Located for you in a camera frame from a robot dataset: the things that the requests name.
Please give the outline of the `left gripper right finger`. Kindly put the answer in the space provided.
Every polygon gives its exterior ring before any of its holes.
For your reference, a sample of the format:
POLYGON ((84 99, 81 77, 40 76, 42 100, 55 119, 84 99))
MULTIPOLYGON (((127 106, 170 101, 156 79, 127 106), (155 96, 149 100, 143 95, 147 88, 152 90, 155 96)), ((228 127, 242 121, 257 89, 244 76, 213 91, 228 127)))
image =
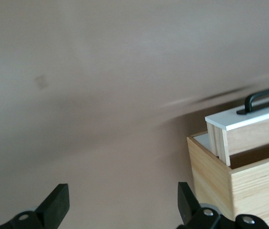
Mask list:
POLYGON ((183 221, 177 229, 269 229, 254 215, 240 214, 230 220, 213 208, 202 207, 187 182, 178 183, 177 203, 183 221))

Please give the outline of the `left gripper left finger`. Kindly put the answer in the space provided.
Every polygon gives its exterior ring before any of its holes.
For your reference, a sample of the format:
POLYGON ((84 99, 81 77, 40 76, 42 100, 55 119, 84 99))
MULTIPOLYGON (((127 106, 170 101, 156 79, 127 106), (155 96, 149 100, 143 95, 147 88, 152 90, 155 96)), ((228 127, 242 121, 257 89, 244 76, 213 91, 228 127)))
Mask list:
POLYGON ((17 214, 0 229, 58 229, 69 209, 69 186, 59 184, 34 211, 17 214))

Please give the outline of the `black drawer handle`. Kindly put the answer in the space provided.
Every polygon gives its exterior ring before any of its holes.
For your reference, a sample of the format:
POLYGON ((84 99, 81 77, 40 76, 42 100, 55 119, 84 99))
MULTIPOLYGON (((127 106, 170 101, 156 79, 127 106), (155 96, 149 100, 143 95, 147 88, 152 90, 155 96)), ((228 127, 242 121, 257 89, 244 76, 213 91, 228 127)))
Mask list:
POLYGON ((227 166, 230 157, 269 144, 269 88, 243 105, 205 117, 211 152, 227 166))

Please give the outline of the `light wooden drawer cabinet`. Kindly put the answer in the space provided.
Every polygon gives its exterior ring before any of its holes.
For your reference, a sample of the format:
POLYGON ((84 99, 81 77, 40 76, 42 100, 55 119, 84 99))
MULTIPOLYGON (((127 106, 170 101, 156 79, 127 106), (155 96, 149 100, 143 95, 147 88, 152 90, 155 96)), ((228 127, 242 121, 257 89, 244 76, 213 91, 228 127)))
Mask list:
POLYGON ((218 207, 228 219, 251 214, 269 225, 269 146, 233 155, 228 167, 187 138, 195 194, 199 202, 218 207))

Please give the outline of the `white wooden drawer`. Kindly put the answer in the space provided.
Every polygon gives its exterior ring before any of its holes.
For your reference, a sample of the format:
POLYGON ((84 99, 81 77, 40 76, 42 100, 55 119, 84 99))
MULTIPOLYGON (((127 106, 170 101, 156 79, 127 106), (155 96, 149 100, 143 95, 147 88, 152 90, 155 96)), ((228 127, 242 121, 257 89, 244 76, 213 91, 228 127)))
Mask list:
POLYGON ((197 146, 204 152, 209 152, 213 154, 211 143, 209 140, 209 134, 207 132, 200 133, 193 137, 193 139, 196 141, 197 146))

